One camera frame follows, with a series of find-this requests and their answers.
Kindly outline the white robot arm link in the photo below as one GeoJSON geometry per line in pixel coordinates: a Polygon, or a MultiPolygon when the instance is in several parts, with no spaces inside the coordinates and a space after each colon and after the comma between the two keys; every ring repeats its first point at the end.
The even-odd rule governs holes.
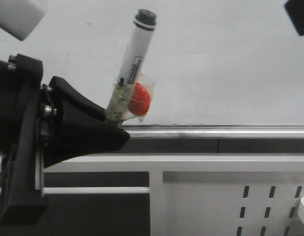
{"type": "Polygon", "coordinates": [[[48,10],[46,0],[0,0],[0,28],[23,41],[48,10]]]}

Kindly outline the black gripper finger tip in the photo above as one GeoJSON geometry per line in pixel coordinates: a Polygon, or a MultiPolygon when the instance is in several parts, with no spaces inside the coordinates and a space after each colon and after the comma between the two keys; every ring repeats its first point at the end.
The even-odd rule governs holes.
{"type": "Polygon", "coordinates": [[[304,0],[288,0],[285,10],[299,36],[304,36],[304,0]]]}

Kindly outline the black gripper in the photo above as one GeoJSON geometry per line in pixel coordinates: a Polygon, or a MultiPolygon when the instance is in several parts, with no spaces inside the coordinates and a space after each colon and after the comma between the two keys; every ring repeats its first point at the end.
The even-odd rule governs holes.
{"type": "Polygon", "coordinates": [[[44,167],[119,151],[130,138],[123,129],[106,123],[105,109],[64,78],[53,76],[46,85],[42,77],[43,63],[38,59],[17,54],[0,60],[0,225],[39,221],[48,205],[44,167]],[[52,100],[67,102],[58,104],[51,138],[56,114],[52,100]]]}

